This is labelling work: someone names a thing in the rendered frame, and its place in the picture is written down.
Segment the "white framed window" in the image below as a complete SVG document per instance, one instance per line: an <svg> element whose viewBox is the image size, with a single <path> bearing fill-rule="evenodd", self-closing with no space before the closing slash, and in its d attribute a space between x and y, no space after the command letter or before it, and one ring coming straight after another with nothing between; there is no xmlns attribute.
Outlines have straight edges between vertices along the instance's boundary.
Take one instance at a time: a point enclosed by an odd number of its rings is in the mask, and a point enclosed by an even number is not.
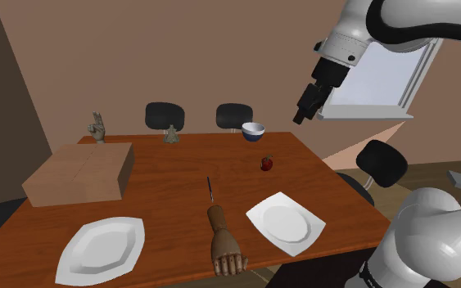
<svg viewBox="0 0 461 288"><path fill-rule="evenodd" d="M433 39L414 52L371 43L359 64L318 111L320 120L407 120L408 109L441 47Z"/></svg>

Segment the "blue and white bowl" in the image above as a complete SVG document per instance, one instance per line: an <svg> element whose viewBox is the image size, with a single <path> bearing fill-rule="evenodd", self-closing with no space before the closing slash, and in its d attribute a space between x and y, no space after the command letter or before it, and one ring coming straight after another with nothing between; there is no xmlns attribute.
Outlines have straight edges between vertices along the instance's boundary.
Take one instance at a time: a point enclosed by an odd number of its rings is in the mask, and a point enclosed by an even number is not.
<svg viewBox="0 0 461 288"><path fill-rule="evenodd" d="M242 135L249 142L259 141L264 134L265 127L255 122L246 122L242 125Z"/></svg>

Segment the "white square plate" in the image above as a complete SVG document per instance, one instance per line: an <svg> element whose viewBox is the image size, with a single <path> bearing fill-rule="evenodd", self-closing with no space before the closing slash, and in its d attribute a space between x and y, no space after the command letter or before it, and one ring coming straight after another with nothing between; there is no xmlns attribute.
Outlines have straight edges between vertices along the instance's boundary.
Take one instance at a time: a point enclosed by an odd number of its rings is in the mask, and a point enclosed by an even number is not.
<svg viewBox="0 0 461 288"><path fill-rule="evenodd" d="M290 255L310 248L326 223L281 191L246 212L254 227L273 245Z"/></svg>

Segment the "small grey-green figurine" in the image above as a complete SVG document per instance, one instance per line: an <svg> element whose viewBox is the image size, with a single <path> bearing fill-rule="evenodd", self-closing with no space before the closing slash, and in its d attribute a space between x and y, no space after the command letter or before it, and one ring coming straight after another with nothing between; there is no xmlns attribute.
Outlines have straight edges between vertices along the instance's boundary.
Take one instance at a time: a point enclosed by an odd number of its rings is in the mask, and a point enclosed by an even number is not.
<svg viewBox="0 0 461 288"><path fill-rule="evenodd" d="M179 135L177 134L177 129L174 127L173 124L171 124L167 130L165 130L163 142L170 144L179 142Z"/></svg>

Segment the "brown wooden table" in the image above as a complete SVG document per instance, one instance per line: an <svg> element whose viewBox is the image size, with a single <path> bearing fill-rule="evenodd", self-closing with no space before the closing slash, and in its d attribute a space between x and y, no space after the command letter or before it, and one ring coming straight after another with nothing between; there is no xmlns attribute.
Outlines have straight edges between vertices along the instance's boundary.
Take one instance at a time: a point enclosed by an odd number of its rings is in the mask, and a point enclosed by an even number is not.
<svg viewBox="0 0 461 288"><path fill-rule="evenodd" d="M292 261L246 216L279 191L326 223L300 259L374 247L389 226L291 133L266 133L258 142L237 133L184 134L175 144L159 135L129 136L127 142L135 162L122 200L42 208L25 202L2 225L0 288L66 288L55 283L61 253L85 223L101 218L140 218L145 242L132 272L95 288L157 288L211 277L213 232L206 214L211 205L224 209L249 269ZM273 167L262 171L267 155Z"/></svg>

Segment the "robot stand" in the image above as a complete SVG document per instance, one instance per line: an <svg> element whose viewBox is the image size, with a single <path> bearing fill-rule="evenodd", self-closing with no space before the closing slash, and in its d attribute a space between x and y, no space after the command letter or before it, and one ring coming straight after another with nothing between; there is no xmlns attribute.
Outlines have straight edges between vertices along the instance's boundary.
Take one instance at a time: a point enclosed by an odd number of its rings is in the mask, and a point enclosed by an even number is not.
<svg viewBox="0 0 461 288"><path fill-rule="evenodd" d="M343 288L375 249L285 263L265 288Z"/></svg>

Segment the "brown wooden mannequin hand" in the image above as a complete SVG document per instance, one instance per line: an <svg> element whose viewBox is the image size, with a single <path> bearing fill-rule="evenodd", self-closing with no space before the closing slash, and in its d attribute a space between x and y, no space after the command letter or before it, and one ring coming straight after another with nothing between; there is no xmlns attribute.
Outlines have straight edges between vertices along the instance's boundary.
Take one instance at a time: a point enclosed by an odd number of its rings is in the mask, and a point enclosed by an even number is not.
<svg viewBox="0 0 461 288"><path fill-rule="evenodd" d="M242 254L237 241L228 230L222 207L212 205L207 210L207 216L214 233L210 254L215 275L235 276L246 271L248 258Z"/></svg>

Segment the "grey hand figure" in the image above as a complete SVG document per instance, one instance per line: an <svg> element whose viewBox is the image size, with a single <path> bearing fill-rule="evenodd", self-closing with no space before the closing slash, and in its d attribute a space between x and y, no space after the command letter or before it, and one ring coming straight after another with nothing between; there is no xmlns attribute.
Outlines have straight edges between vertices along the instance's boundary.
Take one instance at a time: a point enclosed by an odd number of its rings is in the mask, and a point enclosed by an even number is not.
<svg viewBox="0 0 461 288"><path fill-rule="evenodd" d="M103 144L105 143L106 130L102 121L102 116L99 112L94 111L93 118L95 123L88 125L88 131L91 133L97 144Z"/></svg>

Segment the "brown cardboard box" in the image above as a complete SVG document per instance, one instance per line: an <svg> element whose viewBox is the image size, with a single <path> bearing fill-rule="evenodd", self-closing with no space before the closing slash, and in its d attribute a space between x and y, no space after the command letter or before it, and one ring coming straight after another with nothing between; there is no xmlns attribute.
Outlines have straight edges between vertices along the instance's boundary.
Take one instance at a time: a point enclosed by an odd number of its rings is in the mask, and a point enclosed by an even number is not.
<svg viewBox="0 0 461 288"><path fill-rule="evenodd" d="M121 200L134 164L133 144L69 144L22 187L33 207Z"/></svg>

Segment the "white oval pointed plate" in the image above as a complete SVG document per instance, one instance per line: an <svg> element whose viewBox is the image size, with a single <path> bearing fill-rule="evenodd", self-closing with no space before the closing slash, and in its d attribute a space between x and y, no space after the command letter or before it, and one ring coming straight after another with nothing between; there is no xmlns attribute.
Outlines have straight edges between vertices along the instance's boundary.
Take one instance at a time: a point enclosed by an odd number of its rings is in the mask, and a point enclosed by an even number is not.
<svg viewBox="0 0 461 288"><path fill-rule="evenodd" d="M113 217L83 225L63 249L55 283L94 286L133 270L145 242L140 218Z"/></svg>

